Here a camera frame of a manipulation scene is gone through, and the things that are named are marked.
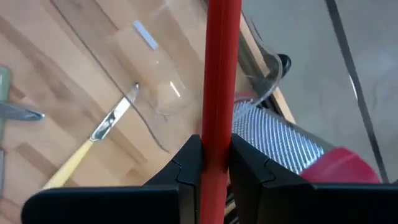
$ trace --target red handle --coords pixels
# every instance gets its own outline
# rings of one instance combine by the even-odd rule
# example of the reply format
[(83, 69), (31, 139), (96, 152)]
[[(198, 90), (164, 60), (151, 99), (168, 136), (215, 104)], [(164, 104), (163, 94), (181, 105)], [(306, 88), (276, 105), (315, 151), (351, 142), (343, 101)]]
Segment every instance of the red handle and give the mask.
[(223, 223), (241, 0), (209, 0), (201, 140), (200, 223)]

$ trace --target perforated metal surface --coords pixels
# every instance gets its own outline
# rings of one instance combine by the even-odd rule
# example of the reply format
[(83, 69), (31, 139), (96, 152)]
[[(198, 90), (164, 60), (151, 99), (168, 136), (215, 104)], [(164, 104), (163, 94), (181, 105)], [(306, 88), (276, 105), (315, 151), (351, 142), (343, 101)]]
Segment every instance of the perforated metal surface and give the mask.
[[(235, 103), (234, 112), (247, 105), (245, 101)], [(323, 155), (321, 146), (264, 108), (255, 107), (235, 121), (233, 133), (296, 174)]]

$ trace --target black cable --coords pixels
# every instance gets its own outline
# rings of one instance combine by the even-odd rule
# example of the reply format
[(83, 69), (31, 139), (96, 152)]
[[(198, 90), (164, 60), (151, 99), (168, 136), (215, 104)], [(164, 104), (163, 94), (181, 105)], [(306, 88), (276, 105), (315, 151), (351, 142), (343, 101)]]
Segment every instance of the black cable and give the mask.
[(337, 4), (335, 0), (325, 0), (328, 7), (330, 19), (337, 36), (338, 44), (340, 46), (341, 53), (343, 54), (344, 62), (347, 67), (348, 73), (353, 81), (354, 89), (358, 98), (358, 106), (362, 115), (362, 120), (365, 125), (368, 138), (370, 140), (374, 157), (376, 158), (377, 166), (380, 170), (380, 176), (384, 183), (389, 183), (386, 167), (384, 166), (383, 159), (380, 153), (379, 144), (377, 143), (377, 138), (374, 133), (373, 124), (371, 121), (371, 116), (366, 106), (365, 97), (363, 95), (362, 87), (359, 82), (358, 73), (356, 72), (356, 67), (354, 64), (354, 59), (349, 49), (347, 36), (344, 31), (343, 23), (341, 21), (340, 13), (338, 12)]

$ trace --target butter knife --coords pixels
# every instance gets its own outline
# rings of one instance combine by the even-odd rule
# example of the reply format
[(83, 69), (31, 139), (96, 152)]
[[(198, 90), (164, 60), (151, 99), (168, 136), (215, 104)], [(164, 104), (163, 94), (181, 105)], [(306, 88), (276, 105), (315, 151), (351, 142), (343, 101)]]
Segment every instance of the butter knife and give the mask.
[[(130, 99), (133, 103), (139, 91), (139, 84), (135, 83), (131, 92)], [(102, 140), (109, 133), (111, 128), (119, 121), (121, 116), (129, 109), (130, 102), (126, 97), (112, 109), (111, 112), (95, 129), (93, 134), (80, 148), (64, 163), (61, 168), (51, 177), (51, 179), (43, 186), (43, 189), (51, 189), (54, 187), (62, 187), (69, 177), (76, 170), (81, 160), (87, 155), (94, 142)]]
[(0, 101), (0, 118), (16, 121), (40, 121), (44, 114), (14, 103)]

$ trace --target wood grain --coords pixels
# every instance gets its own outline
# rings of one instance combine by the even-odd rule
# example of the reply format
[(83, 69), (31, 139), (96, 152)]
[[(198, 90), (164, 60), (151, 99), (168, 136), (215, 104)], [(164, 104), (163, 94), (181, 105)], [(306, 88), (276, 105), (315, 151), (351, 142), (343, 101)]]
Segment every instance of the wood grain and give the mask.
[[(164, 77), (184, 74), (180, 77), (187, 94), (198, 93), (189, 95), (186, 101), (195, 103), (183, 105), (180, 116), (157, 117), (161, 127), (156, 130), (164, 133), (167, 148), (179, 149), (196, 132), (200, 119), (206, 31), (201, 1), (55, 2), (67, 15), (49, 0), (0, 0), (0, 64), (13, 73), (9, 100), (46, 114), (41, 122), (6, 122), (0, 223), (20, 222), (24, 202), (79, 148), (123, 96), (121, 91), (129, 92), (134, 82), (147, 87), (143, 96), (155, 99), (152, 106), (169, 97), (156, 88)], [(136, 34), (131, 25), (136, 19), (158, 41), (158, 50), (149, 50)], [(159, 60), (165, 63), (154, 66)], [(237, 91), (251, 89), (240, 68), (237, 75)], [(93, 146), (67, 187), (141, 185), (168, 163), (176, 151), (162, 150), (154, 141), (142, 119), (153, 116), (146, 111), (145, 97), (137, 99), (141, 114), (129, 109), (106, 139)]]

